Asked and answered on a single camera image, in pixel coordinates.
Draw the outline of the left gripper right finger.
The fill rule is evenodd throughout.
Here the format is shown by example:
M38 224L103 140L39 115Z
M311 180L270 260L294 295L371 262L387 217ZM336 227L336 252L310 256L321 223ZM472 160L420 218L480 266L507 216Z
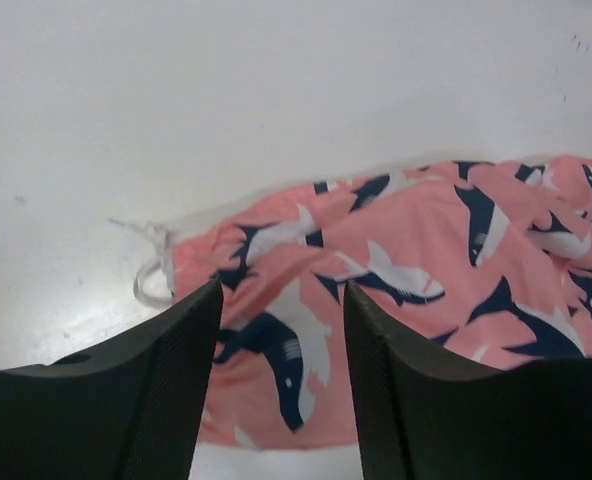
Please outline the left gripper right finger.
M592 479L592 358L496 370L406 327L356 284L343 315L365 478Z

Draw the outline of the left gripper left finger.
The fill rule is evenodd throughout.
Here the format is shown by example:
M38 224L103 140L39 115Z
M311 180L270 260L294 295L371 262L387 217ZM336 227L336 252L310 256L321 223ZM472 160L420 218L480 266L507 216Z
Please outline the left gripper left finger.
M185 479L223 295L163 313L50 365L0 370L0 479Z

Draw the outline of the pink shark print shorts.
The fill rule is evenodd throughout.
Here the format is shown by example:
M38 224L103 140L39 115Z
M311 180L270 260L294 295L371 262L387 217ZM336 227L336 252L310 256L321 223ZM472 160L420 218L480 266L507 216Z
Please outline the pink shark print shorts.
M287 188L191 236L139 233L135 297L223 289L201 441L353 444L343 291L470 360L509 369L592 357L592 159L443 161Z

